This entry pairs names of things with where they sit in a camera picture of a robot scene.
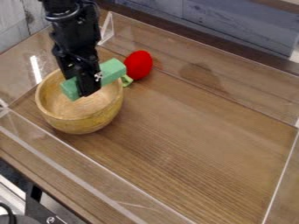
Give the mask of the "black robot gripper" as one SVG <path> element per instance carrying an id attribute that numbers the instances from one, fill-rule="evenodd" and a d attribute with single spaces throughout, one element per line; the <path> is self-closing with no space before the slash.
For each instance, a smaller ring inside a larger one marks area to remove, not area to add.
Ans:
<path id="1" fill-rule="evenodd" d="M 48 3 L 52 25 L 52 54 L 68 80 L 78 77 L 79 95 L 90 96 L 102 87 L 96 44 L 100 41 L 96 3 Z"/>

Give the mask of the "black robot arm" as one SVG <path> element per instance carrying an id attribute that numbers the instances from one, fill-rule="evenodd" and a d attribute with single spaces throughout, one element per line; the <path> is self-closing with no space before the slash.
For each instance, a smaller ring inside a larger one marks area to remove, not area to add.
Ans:
<path id="1" fill-rule="evenodd" d="M 99 54 L 102 40 L 99 6 L 94 0 L 38 0 L 51 23 L 54 41 L 51 49 L 64 79 L 76 79 L 79 96 L 92 95 L 102 87 L 99 82 Z"/>

